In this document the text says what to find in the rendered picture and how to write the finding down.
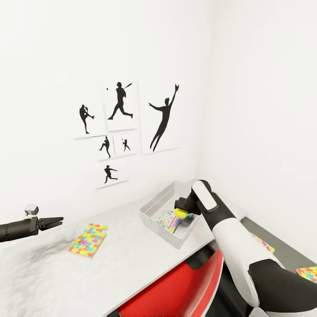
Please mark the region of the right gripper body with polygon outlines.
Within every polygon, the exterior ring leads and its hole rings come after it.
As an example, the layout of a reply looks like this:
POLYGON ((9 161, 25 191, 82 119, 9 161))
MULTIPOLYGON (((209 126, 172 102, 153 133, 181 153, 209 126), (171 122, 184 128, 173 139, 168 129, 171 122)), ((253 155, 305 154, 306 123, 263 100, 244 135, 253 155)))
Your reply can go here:
POLYGON ((177 208, 188 211, 189 213, 193 213, 193 214, 197 214, 197 215, 201 215, 201 211, 199 209, 199 207, 193 207, 189 202, 188 202, 188 198, 183 198, 180 197, 179 201, 178 201, 178 205, 177 208))

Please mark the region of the tennis ball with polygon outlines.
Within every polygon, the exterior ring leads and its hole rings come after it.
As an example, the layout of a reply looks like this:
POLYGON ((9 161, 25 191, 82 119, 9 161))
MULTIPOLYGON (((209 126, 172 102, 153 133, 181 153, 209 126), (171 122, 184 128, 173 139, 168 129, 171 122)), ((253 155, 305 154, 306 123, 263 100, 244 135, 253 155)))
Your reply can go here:
POLYGON ((182 209, 179 209, 179 208, 175 209, 175 214, 180 219, 185 218, 188 215, 188 213, 189 213, 188 211, 185 211, 185 210, 182 210, 182 209))

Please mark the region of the jigsaw puzzle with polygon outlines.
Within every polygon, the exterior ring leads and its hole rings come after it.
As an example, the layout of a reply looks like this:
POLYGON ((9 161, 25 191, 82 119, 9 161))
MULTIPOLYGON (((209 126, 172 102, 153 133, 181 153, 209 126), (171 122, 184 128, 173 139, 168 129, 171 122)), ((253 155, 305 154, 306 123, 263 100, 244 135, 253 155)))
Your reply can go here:
POLYGON ((317 283, 317 267, 296 269, 300 276, 317 283))
POLYGON ((107 235, 106 232, 102 232, 103 229, 106 230, 107 226, 93 223, 89 224, 85 231, 69 249, 69 252, 93 258, 101 242, 107 235))

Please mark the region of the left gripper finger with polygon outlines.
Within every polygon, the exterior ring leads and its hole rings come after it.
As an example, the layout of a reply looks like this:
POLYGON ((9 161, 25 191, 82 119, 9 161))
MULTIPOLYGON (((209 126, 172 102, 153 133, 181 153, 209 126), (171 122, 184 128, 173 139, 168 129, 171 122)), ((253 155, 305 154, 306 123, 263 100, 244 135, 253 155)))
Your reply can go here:
POLYGON ((36 231, 39 231, 39 228, 42 226, 51 225, 51 224, 54 224, 56 222, 62 221, 63 219, 64 219, 63 217, 40 218, 37 221, 36 231))
MULTIPOLYGON (((56 223, 51 224, 51 225, 42 226, 42 227, 39 228, 39 231, 42 231, 42 232, 43 232, 43 231, 49 230, 49 229, 51 229, 51 228, 60 226, 60 225, 62 225, 62 224, 63 224, 63 222, 59 221, 59 222, 56 222, 56 223)), ((38 231, 36 231, 36 232, 38 232, 38 231)))

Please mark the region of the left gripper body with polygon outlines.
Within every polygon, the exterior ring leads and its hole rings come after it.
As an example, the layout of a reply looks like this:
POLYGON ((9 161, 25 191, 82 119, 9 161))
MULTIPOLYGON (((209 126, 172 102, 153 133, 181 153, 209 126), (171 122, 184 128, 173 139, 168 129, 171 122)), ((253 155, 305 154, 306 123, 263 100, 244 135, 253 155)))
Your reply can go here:
POLYGON ((28 220, 9 223, 6 231, 6 241, 37 236, 39 234, 39 232, 36 232, 38 220, 38 217, 32 217, 28 220))

